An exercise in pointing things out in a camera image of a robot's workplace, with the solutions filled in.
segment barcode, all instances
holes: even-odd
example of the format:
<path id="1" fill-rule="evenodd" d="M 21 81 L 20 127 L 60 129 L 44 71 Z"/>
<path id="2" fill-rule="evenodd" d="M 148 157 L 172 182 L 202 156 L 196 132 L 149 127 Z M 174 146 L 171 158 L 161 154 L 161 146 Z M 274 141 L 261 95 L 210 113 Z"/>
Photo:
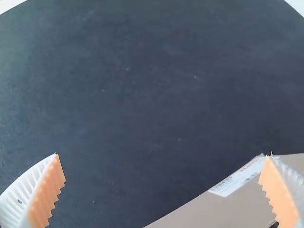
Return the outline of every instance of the barcode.
<path id="1" fill-rule="evenodd" d="M 232 177 L 229 176 L 227 178 L 225 178 L 224 180 L 222 180 L 220 183 L 218 183 L 217 185 L 213 186 L 210 190 L 211 191 L 215 191 L 218 190 L 220 188 L 222 188 L 223 186 L 229 184 L 232 181 Z"/>
<path id="2" fill-rule="evenodd" d="M 247 183 L 248 181 L 250 181 L 252 178 L 254 178 L 255 176 L 258 175 L 258 172 L 255 172 L 253 174 L 251 174 L 248 178 L 246 178 L 243 183 Z"/>

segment white ribbed plastic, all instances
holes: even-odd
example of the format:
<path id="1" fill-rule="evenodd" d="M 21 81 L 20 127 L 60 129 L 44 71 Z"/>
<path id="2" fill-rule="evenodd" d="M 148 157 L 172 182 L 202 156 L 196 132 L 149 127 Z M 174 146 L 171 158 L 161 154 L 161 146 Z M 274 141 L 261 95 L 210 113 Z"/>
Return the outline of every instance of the white ribbed plastic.
<path id="1" fill-rule="evenodd" d="M 288 188 L 300 217 L 304 218 L 304 177 L 281 160 L 271 160 Z M 304 228 L 302 221 L 303 219 L 300 219 L 294 228 Z"/>
<path id="2" fill-rule="evenodd" d="M 52 154 L 18 177 L 0 195 L 1 228 L 31 228 L 27 214 L 36 190 L 56 154 Z"/>

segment dark fabric surface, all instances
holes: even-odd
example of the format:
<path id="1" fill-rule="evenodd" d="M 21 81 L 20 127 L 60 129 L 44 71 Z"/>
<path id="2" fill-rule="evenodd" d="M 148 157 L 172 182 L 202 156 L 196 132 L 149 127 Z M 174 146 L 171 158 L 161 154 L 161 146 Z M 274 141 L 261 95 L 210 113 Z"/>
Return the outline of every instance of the dark fabric surface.
<path id="1" fill-rule="evenodd" d="M 0 16 L 0 188 L 58 152 L 50 227 L 143 227 L 303 151 L 303 62 L 283 0 L 29 0 Z"/>

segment white label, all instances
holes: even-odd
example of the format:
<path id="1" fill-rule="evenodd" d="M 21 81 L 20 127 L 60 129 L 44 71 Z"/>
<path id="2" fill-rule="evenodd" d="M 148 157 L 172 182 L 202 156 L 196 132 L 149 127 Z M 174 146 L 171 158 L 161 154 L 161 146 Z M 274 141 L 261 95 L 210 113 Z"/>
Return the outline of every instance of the white label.
<path id="1" fill-rule="evenodd" d="M 255 157 L 238 171 L 231 174 L 220 183 L 209 189 L 208 192 L 222 197 L 229 196 L 231 193 L 238 190 L 262 171 L 265 158 L 265 156 Z"/>

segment cardboard box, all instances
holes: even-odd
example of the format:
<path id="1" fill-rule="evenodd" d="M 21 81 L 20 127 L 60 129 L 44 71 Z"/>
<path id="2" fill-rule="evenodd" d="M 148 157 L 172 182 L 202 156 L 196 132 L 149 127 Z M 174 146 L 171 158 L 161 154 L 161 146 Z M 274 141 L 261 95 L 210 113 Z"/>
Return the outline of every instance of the cardboard box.
<path id="1" fill-rule="evenodd" d="M 299 173 L 304 154 L 280 155 Z M 213 188 L 145 228 L 276 228 L 269 199 L 258 185 L 265 156 L 260 155 Z"/>

